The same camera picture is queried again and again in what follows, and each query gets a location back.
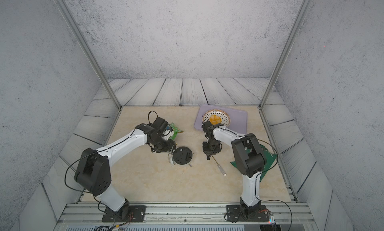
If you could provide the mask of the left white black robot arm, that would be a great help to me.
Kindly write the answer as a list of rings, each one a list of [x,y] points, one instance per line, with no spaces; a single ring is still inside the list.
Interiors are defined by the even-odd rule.
[[[96,150],[84,150],[78,161],[74,180],[110,211],[117,213],[129,206],[129,202],[112,184],[112,167],[143,146],[149,146],[152,153],[174,152],[174,134],[171,124],[160,117],[153,123],[139,124],[126,136],[109,145]]]

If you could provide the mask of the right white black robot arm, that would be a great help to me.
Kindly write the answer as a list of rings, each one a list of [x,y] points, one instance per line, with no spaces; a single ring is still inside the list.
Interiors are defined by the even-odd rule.
[[[213,125],[207,121],[202,124],[202,130],[207,138],[203,142],[203,152],[210,157],[222,150],[222,144],[232,148],[236,168],[243,175],[243,193],[240,197],[240,207],[244,215],[251,215],[263,210],[259,195],[261,173],[267,163],[267,158],[254,134],[239,134],[222,124]]]

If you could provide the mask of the white twin-bell alarm clock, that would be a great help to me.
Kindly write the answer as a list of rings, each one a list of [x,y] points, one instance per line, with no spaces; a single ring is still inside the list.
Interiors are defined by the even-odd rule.
[[[174,165],[179,165],[179,166],[189,165],[190,166],[190,162],[192,161],[192,159],[193,159],[193,152],[188,147],[176,148],[171,153],[171,157],[169,158],[172,166],[174,166]]]

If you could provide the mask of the clear handle screwdriver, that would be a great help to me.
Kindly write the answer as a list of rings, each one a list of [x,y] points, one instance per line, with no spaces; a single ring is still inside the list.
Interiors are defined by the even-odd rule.
[[[218,161],[215,159],[215,157],[212,157],[212,158],[214,159],[215,163],[217,164],[217,167],[219,168],[222,175],[225,177],[227,174],[226,174],[225,170],[223,169],[223,167],[218,163]]]

